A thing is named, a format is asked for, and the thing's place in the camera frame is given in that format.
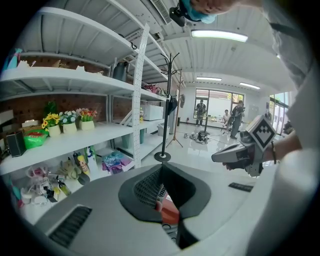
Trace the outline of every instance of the ceiling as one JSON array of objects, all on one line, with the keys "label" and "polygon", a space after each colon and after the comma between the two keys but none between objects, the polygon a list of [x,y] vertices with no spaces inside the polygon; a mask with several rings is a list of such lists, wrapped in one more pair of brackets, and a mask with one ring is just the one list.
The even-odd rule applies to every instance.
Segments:
[{"label": "ceiling", "polygon": [[[118,0],[127,7],[129,3]],[[161,0],[168,10],[176,6],[178,0]],[[139,10],[146,11],[141,0],[134,0]],[[137,10],[129,10],[140,18]],[[149,17],[151,31],[159,30],[159,24]],[[240,33],[248,36],[246,43],[219,38],[192,38],[192,29],[215,29]],[[259,93],[273,93],[294,90],[294,84],[288,71],[277,58],[272,49],[273,37],[269,23],[258,9],[251,7],[236,7],[232,11],[217,16],[212,24],[198,22],[188,23],[181,28],[173,21],[161,26],[163,40],[160,45],[169,54],[180,53],[175,60],[177,68],[183,69],[183,80],[187,86],[195,85],[197,76],[222,78],[220,85],[229,85],[256,91],[256,89],[240,86],[247,83],[261,87]]]}]

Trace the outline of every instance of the white flower pot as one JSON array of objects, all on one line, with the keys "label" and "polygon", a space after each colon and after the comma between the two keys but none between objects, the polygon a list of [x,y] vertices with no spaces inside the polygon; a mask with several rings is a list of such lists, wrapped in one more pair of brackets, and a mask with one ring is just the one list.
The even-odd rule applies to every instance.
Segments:
[{"label": "white flower pot", "polygon": [[63,124],[63,133],[64,134],[74,134],[77,132],[76,124],[69,123],[69,124]]},{"label": "white flower pot", "polygon": [[81,123],[79,123],[79,126],[80,126],[81,130],[88,131],[88,130],[92,130],[95,128],[95,123],[94,123],[94,121],[89,121],[89,122],[81,121]]},{"label": "white flower pot", "polygon": [[60,135],[60,127],[59,125],[48,127],[50,137],[57,137]]}]

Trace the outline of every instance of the ceiling light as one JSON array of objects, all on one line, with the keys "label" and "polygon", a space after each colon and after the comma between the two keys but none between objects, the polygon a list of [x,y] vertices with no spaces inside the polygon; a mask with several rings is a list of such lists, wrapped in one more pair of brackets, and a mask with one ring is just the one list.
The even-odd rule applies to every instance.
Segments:
[{"label": "ceiling light", "polygon": [[222,78],[200,77],[200,76],[198,76],[196,79],[197,80],[212,80],[212,81],[221,81],[222,80]]},{"label": "ceiling light", "polygon": [[252,85],[252,84],[248,84],[248,83],[245,83],[245,82],[241,82],[240,83],[241,86],[247,86],[247,87],[251,87],[251,88],[254,88],[254,89],[260,89],[260,87],[258,86],[255,86],[255,85]]},{"label": "ceiling light", "polygon": [[248,37],[244,34],[219,31],[219,30],[192,30],[191,35],[193,38],[224,38],[235,40],[245,43],[248,40]]}]

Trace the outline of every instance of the black sticker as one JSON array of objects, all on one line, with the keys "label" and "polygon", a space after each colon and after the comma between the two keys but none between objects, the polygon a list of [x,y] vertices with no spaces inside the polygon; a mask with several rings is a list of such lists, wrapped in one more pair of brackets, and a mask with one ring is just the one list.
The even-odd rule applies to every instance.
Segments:
[{"label": "black sticker", "polygon": [[272,140],[275,132],[266,120],[262,120],[260,125],[253,131],[252,135],[257,139],[263,148],[265,148]]}]

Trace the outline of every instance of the coat rack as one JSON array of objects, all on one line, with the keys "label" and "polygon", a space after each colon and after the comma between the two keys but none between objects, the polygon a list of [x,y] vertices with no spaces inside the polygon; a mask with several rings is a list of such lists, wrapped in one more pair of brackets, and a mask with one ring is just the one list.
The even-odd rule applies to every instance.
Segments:
[{"label": "coat rack", "polygon": [[177,140],[176,138],[176,132],[177,132],[177,126],[178,126],[178,116],[179,116],[179,104],[180,104],[180,93],[181,93],[181,83],[182,83],[182,70],[180,70],[180,81],[179,81],[179,94],[178,94],[178,107],[176,109],[176,119],[175,119],[175,126],[174,126],[174,134],[173,139],[168,143],[167,147],[170,145],[172,141],[176,141],[180,144],[180,146],[183,148],[182,144]]},{"label": "coat rack", "polygon": [[166,139],[167,139],[167,129],[168,129],[168,114],[169,114],[169,100],[170,100],[170,93],[171,93],[171,81],[172,81],[172,75],[177,73],[178,70],[172,71],[173,62],[175,58],[180,54],[180,52],[172,58],[172,54],[170,53],[170,59],[168,59],[166,56],[161,54],[166,62],[166,65],[168,67],[168,71],[162,70],[162,73],[168,76],[168,85],[167,85],[167,94],[166,94],[166,101],[165,101],[165,116],[164,116],[164,131],[163,131],[163,140],[162,140],[162,150],[161,152],[154,154],[154,159],[159,162],[168,162],[171,159],[171,155],[167,152],[165,152],[166,149]]}]

